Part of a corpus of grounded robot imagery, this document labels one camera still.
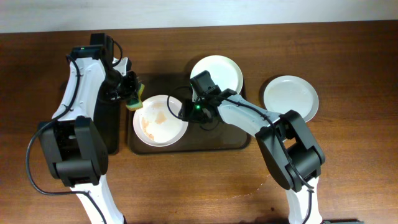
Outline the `green yellow sponge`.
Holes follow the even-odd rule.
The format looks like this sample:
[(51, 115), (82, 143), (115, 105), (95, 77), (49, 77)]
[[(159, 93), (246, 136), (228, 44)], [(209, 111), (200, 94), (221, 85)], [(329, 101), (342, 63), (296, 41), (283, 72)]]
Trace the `green yellow sponge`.
[(135, 111), (143, 107), (141, 96), (144, 91), (144, 88), (145, 86), (140, 83), (138, 89), (134, 92), (132, 98), (126, 102), (126, 108), (129, 111)]

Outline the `white plate top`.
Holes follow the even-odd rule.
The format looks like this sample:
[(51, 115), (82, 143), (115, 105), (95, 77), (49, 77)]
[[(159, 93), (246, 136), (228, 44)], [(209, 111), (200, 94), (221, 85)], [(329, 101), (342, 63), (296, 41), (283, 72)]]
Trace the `white plate top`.
[(239, 66), (230, 58), (222, 55), (211, 55), (201, 59), (192, 68), (190, 78), (203, 71), (210, 73), (213, 82), (221, 91), (229, 88), (240, 93), (243, 88), (243, 73)]

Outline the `white plate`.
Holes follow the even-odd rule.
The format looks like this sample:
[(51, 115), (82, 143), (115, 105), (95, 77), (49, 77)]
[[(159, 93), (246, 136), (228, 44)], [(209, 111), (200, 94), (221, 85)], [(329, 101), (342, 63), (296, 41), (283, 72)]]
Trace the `white plate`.
[(135, 111), (132, 127), (136, 136), (146, 145), (165, 147), (180, 140), (188, 129), (188, 122), (176, 118), (182, 103), (167, 95), (155, 95)]
[(190, 78), (203, 71), (210, 73), (213, 82), (221, 91), (229, 88), (240, 93), (243, 88), (243, 73), (239, 66), (230, 58), (222, 55), (211, 55), (201, 59), (192, 68)]

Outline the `white plate bottom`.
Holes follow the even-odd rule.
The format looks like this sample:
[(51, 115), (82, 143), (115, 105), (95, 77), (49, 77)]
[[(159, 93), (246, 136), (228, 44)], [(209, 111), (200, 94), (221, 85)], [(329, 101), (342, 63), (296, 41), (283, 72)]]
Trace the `white plate bottom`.
[(188, 129), (188, 122), (176, 118), (182, 103), (167, 95), (155, 95), (135, 111), (132, 127), (136, 136), (146, 145), (165, 147), (180, 140)]

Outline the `pale grey plate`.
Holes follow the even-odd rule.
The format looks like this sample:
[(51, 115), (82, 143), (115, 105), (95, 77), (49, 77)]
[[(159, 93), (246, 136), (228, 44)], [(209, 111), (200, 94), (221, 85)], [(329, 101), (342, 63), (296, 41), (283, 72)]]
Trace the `pale grey plate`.
[(294, 110), (305, 122), (315, 117), (319, 107), (314, 87), (303, 78), (292, 75), (282, 75), (271, 80), (262, 96), (268, 111), (284, 114)]

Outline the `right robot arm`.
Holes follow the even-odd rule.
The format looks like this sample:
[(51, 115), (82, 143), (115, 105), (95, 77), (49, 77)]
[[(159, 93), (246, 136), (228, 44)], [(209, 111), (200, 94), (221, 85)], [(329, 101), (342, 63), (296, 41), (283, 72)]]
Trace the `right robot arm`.
[(285, 189), (289, 223), (323, 223), (317, 185), (325, 155), (299, 113), (270, 112), (234, 90), (220, 90), (206, 70), (190, 79), (190, 87), (197, 97), (183, 103), (180, 119), (200, 124), (217, 119), (255, 137), (270, 175)]

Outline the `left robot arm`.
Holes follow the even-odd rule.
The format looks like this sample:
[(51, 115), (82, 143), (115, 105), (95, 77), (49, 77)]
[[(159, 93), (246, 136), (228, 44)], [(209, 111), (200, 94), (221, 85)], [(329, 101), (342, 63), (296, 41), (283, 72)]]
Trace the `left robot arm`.
[(144, 85), (127, 57), (114, 57), (119, 44), (105, 33), (67, 55), (70, 76), (61, 104), (37, 134), (54, 179), (80, 199), (92, 223), (125, 223), (111, 195), (106, 173), (119, 146), (120, 104), (142, 107)]

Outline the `small black tray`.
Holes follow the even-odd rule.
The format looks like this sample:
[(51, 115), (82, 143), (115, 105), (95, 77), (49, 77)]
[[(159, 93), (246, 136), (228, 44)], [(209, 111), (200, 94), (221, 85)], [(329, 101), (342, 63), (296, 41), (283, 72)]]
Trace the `small black tray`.
[(100, 133), (109, 155), (119, 151), (120, 103), (107, 103), (97, 99), (94, 124)]

